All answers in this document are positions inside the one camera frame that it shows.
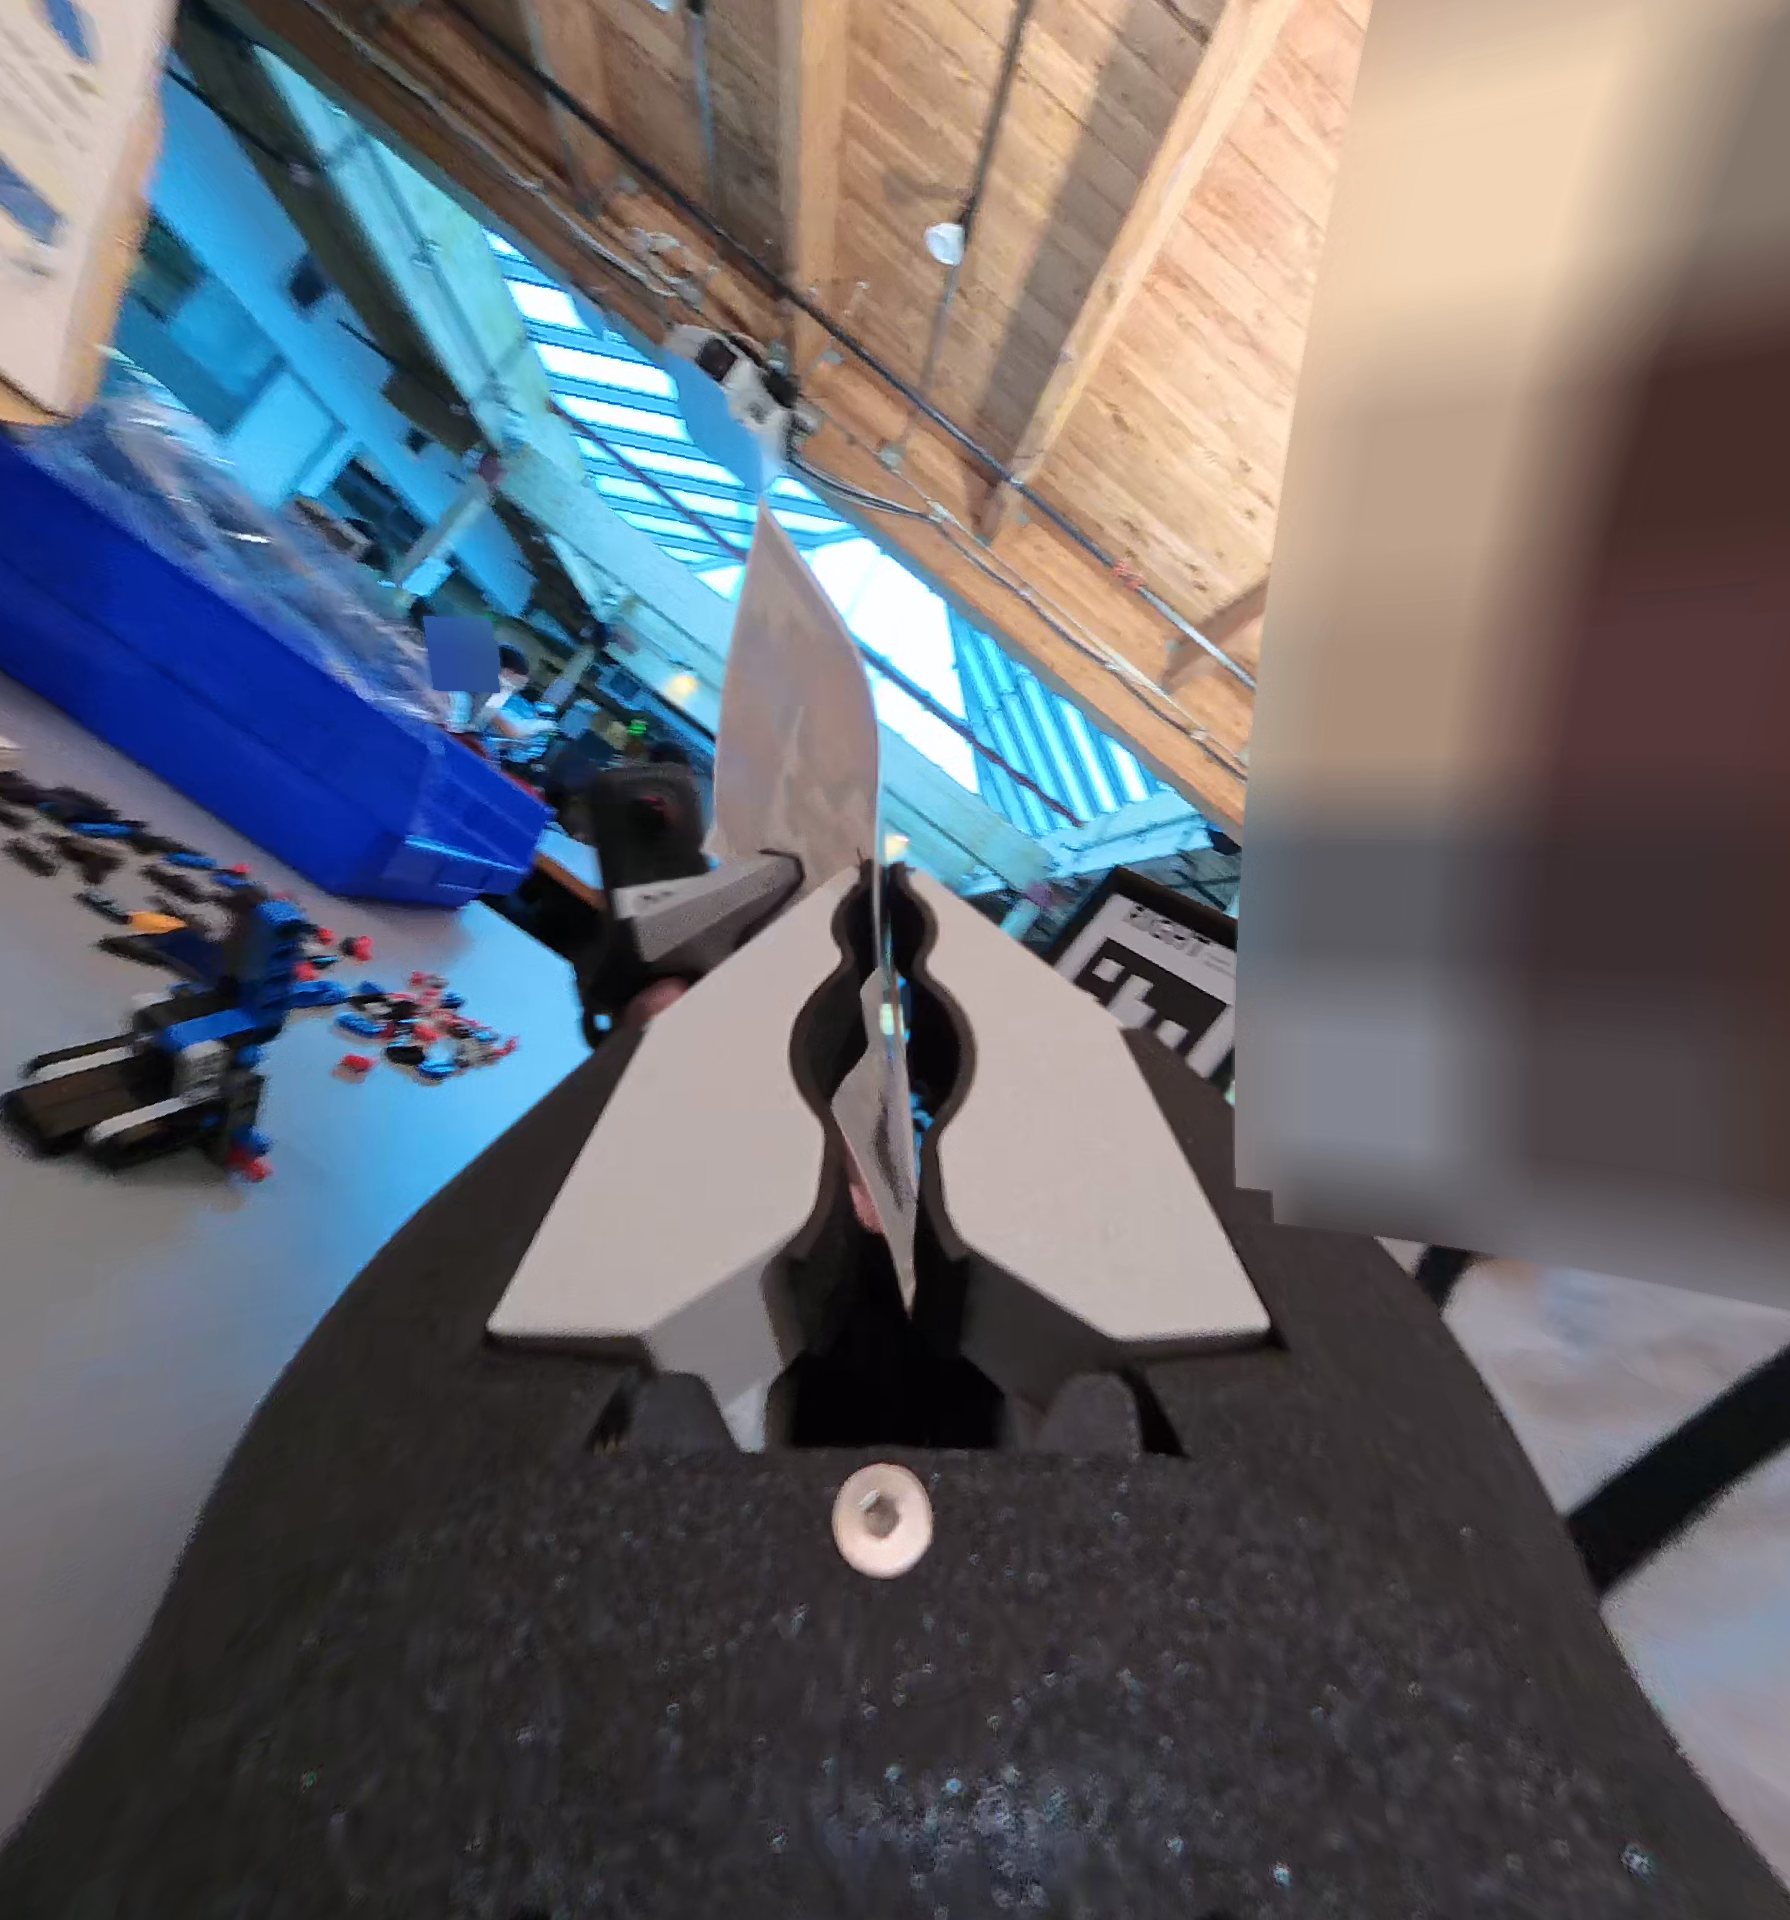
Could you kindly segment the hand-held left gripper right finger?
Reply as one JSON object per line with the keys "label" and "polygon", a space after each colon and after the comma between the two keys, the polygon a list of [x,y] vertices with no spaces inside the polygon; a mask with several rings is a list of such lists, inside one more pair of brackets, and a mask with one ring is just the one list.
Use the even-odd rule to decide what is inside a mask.
{"label": "hand-held left gripper right finger", "polygon": [[1270,1349],[1186,1131],[1222,1093],[929,876],[895,883],[929,1093],[913,1316],[1031,1447],[1141,1447],[1156,1363]]}

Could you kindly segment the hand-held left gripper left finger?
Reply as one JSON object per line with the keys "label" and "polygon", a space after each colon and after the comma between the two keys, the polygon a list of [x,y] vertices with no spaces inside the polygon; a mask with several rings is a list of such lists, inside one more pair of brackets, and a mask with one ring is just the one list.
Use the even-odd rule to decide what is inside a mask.
{"label": "hand-held left gripper left finger", "polygon": [[829,1224],[882,1220],[882,1020],[847,942],[873,873],[787,906],[621,1074],[487,1319],[501,1349],[697,1380],[738,1450],[831,1307]]}

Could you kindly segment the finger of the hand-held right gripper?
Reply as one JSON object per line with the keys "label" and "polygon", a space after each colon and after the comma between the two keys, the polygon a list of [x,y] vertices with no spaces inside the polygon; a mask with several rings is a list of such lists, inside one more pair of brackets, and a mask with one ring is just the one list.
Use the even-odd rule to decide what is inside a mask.
{"label": "finger of the hand-held right gripper", "polygon": [[802,864],[785,851],[738,856],[693,876],[613,890],[613,921],[647,977],[700,977],[785,912]]}

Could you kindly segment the colourful sticker sheet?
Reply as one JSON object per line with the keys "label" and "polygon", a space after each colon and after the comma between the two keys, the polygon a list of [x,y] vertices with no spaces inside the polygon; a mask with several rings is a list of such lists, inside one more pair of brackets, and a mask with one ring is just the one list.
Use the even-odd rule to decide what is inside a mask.
{"label": "colourful sticker sheet", "polygon": [[861,1056],[833,1094],[852,1193],[916,1302],[916,1143],[886,920],[882,729],[856,639],[766,502],[756,509],[716,725],[716,851],[794,856],[802,893],[863,880]]}

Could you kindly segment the blue black lego subassembly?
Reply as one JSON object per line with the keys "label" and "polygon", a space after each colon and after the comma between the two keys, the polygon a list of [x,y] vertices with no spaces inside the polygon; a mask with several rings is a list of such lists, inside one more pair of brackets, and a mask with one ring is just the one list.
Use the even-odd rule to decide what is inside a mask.
{"label": "blue black lego subassembly", "polygon": [[310,929],[291,898],[238,904],[208,981],[141,999],[117,1036],[32,1057],[0,1093],[0,1126],[41,1158],[124,1172],[195,1150],[263,1179],[263,1062],[295,1013]]}

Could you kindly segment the pile of small lego pins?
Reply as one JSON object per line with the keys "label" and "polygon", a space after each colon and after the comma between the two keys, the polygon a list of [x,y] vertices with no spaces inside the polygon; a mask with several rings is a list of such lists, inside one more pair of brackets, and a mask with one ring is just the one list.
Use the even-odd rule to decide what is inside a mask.
{"label": "pile of small lego pins", "polygon": [[[210,977],[234,915],[267,896],[246,864],[221,862],[83,787],[17,771],[0,771],[0,830],[6,859],[66,880],[101,925],[101,952],[191,980]],[[182,914],[191,929],[129,934],[125,920],[141,910]]]}

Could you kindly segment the black framed marker sign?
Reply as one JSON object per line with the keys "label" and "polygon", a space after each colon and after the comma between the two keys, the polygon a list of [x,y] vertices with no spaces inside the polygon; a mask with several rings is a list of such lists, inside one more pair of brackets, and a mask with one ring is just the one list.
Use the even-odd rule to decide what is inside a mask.
{"label": "black framed marker sign", "polygon": [[1234,1096],[1237,920],[1128,865],[1100,874],[1048,946],[1052,970]]}

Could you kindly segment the pile of red blue pieces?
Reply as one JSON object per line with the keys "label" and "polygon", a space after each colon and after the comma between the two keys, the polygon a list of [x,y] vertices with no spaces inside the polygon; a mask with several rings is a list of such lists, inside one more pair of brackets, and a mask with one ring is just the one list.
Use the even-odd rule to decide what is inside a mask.
{"label": "pile of red blue pieces", "polygon": [[314,929],[298,985],[304,1007],[320,1013],[338,1045],[335,1073],[361,1080],[397,1073],[419,1085],[445,1085],[507,1062],[519,1036],[476,1019],[449,977],[430,970],[380,972],[368,934]]}

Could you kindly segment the white ceiling fixture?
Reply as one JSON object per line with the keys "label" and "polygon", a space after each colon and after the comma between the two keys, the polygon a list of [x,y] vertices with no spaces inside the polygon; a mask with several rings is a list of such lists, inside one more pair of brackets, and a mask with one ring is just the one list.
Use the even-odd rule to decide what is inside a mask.
{"label": "white ceiling fixture", "polygon": [[799,424],[797,381],[735,331],[677,323],[662,341],[662,362],[683,420],[703,447],[736,428],[785,443]]}

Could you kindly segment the clear plastic bags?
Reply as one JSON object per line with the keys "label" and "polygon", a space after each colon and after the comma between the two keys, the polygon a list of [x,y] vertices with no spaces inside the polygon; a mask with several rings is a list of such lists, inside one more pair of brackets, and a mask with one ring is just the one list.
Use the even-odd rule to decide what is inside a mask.
{"label": "clear plastic bags", "polygon": [[257,500],[203,427],[161,392],[102,396],[30,450],[52,454],[88,502],[338,684],[406,721],[442,724],[445,699],[423,648],[374,578],[293,511]]}

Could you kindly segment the blue plastic bin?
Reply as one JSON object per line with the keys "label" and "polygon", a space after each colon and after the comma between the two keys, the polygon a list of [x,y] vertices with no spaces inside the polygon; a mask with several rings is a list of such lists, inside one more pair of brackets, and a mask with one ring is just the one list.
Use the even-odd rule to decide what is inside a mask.
{"label": "blue plastic bin", "polygon": [[0,673],[322,889],[458,907],[547,806],[375,705],[0,430]]}

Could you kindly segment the black chest harness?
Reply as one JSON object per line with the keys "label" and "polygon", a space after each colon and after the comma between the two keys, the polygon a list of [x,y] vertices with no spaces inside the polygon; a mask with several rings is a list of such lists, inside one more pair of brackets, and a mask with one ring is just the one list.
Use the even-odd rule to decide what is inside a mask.
{"label": "black chest harness", "polygon": [[1410,1270],[1603,1601],[1790,1468],[1790,1314],[1427,1245]]}

